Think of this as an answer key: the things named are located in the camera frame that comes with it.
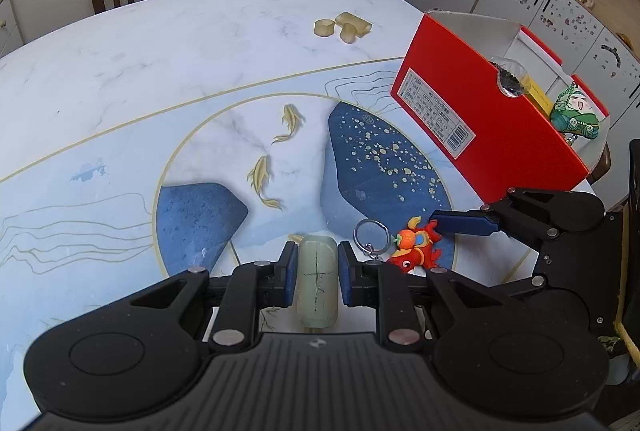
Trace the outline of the red dragon keychain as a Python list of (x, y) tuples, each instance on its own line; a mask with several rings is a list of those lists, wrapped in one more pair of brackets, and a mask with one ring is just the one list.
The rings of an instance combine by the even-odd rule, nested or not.
[(415, 269), (435, 269), (442, 256), (437, 244), (442, 235), (437, 232), (438, 222), (422, 222), (422, 217), (412, 217), (403, 229), (395, 234), (382, 222), (367, 217), (360, 220), (352, 231), (357, 248), (373, 260), (386, 259), (408, 274)]

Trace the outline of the pale green soap bar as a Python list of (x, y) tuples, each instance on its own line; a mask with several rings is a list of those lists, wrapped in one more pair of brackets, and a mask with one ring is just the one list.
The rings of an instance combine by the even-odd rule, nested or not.
[(323, 331), (335, 324), (340, 280), (335, 240), (305, 236), (298, 245), (295, 307), (307, 330)]

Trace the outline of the green white plush charm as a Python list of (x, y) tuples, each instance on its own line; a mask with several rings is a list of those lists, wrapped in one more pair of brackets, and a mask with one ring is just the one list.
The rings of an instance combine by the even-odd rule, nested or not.
[(556, 98), (549, 120), (560, 133), (570, 133), (594, 140), (600, 130), (600, 121), (589, 98), (577, 84), (565, 88)]

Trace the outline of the yellow small box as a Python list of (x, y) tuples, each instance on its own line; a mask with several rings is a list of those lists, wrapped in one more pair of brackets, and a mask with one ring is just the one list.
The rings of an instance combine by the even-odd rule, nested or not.
[(521, 85), (524, 89), (526, 98), (532, 102), (544, 116), (549, 117), (554, 103), (549, 99), (549, 96), (541, 90), (541, 87), (536, 84), (536, 81), (529, 75), (525, 75), (521, 80)]

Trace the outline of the red white cardboard box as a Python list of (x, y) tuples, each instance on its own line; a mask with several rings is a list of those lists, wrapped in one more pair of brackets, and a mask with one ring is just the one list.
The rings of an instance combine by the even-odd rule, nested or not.
[[(553, 103), (577, 84), (600, 121), (598, 136), (560, 133), (525, 94), (503, 94), (489, 61), (494, 55), (523, 65)], [(424, 14), (392, 95), (486, 204), (511, 186), (571, 190), (597, 165), (611, 125), (603, 103), (539, 38), (521, 24), (483, 15)]]

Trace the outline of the beige rubber tube piece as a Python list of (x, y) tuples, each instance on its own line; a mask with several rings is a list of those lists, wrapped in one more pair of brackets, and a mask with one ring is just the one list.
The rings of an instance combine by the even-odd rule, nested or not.
[(354, 43), (357, 38), (367, 35), (372, 29), (370, 22), (349, 12), (338, 14), (335, 17), (335, 23), (341, 27), (341, 40), (348, 44)]

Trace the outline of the white sideboard cabinet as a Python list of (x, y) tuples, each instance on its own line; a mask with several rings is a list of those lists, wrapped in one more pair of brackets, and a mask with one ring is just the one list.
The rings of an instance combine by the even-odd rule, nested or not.
[(0, 0), (0, 58), (24, 46), (12, 0)]

